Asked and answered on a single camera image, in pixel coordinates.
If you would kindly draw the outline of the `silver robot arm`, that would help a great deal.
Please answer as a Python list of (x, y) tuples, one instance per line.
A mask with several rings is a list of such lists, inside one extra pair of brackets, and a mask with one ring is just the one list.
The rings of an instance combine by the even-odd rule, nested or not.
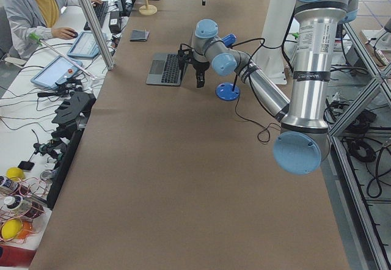
[[(356, 18), (359, 0), (270, 0), (263, 26), (264, 44), (254, 55), (233, 49), (231, 36), (220, 38), (217, 23), (204, 19), (192, 36), (192, 60), (210, 64), (227, 76), (236, 73), (263, 107), (280, 123), (274, 159), (287, 172), (303, 175), (327, 157), (330, 143), (323, 119), (331, 78), (334, 42), (339, 24)], [(299, 24), (293, 88), (286, 96), (282, 50), (291, 20)]]

